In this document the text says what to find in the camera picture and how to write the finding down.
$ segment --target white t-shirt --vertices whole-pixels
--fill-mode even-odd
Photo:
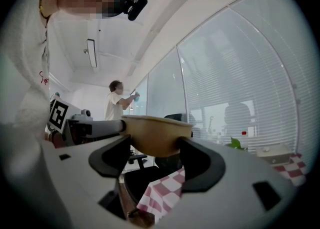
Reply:
[[[39,0],[16,1],[0,29],[0,52],[30,85],[13,125],[44,138],[50,112],[49,47]]]
[[[106,121],[120,120],[121,116],[124,115],[123,106],[117,104],[120,99],[122,99],[122,97],[115,92],[111,92],[106,97],[104,116]]]

